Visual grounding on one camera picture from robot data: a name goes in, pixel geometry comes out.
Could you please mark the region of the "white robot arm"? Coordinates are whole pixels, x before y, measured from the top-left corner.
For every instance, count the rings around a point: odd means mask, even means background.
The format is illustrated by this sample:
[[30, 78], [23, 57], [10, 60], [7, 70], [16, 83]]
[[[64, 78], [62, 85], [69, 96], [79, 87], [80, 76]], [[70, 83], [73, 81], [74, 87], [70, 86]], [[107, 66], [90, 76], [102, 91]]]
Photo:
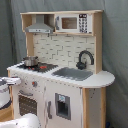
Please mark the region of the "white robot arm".
[[[0, 110], [11, 105], [9, 87], [20, 83], [20, 78], [0, 77]], [[35, 114], [28, 113], [18, 119], [0, 122], [0, 128], [41, 128], [41, 124]]]

